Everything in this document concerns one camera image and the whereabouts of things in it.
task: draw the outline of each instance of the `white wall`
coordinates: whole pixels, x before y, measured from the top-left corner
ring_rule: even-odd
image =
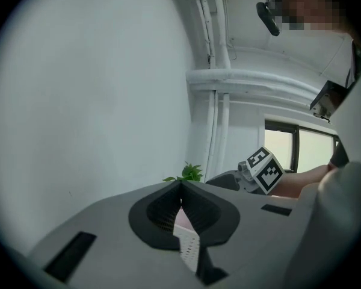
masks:
[[[260,49],[230,50],[233,69],[249,69],[293,78],[322,89],[328,78],[308,69],[305,64],[290,60],[288,56]]]
[[[206,142],[207,111],[208,102],[206,102],[204,98],[197,98],[193,112],[193,122],[189,139],[190,144],[187,154],[188,161],[193,164],[202,163]],[[221,173],[215,171],[220,148],[221,116],[222,103],[220,102],[212,176]],[[263,144],[264,127],[264,118],[263,115],[260,114],[259,108],[247,104],[230,103],[229,132],[227,134],[226,153],[222,172],[237,168],[240,161],[243,161],[247,156],[252,154],[259,145]]]
[[[27,0],[0,43],[0,234],[22,253],[184,165],[194,59],[174,0]]]

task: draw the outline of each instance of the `person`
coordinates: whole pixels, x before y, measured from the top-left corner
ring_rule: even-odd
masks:
[[[285,14],[310,23],[310,28],[313,30],[333,30],[351,36],[353,40],[351,68],[345,82],[345,87],[351,89],[361,74],[361,38],[342,14],[339,4],[334,0],[282,0],[281,5]],[[285,174],[270,195],[298,198],[305,186],[320,182],[326,174],[344,167],[348,162],[347,153],[339,142],[327,165],[303,173]]]

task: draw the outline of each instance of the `gray machine surface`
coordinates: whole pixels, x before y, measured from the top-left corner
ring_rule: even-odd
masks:
[[[317,275],[335,266],[361,230],[357,176],[361,164],[349,164],[320,185],[305,187],[298,199],[194,181],[151,185],[90,205],[42,239],[28,259],[46,270],[77,233],[87,232],[96,239],[65,281],[70,287],[309,288],[320,279]],[[165,242],[177,239],[169,211],[174,205],[178,209],[180,199],[200,236],[195,274],[181,260],[177,244],[167,247]],[[149,209],[159,218],[150,218]],[[132,211],[141,220],[141,232],[131,223]],[[206,222],[209,215],[214,221]],[[149,219],[153,227],[147,227]],[[160,235],[166,236],[163,247]],[[155,245],[149,245],[150,236],[158,237]]]
[[[206,182],[206,184],[226,188],[228,190],[246,191],[248,193],[263,194],[257,183],[243,177],[238,170],[230,170],[217,175]]]

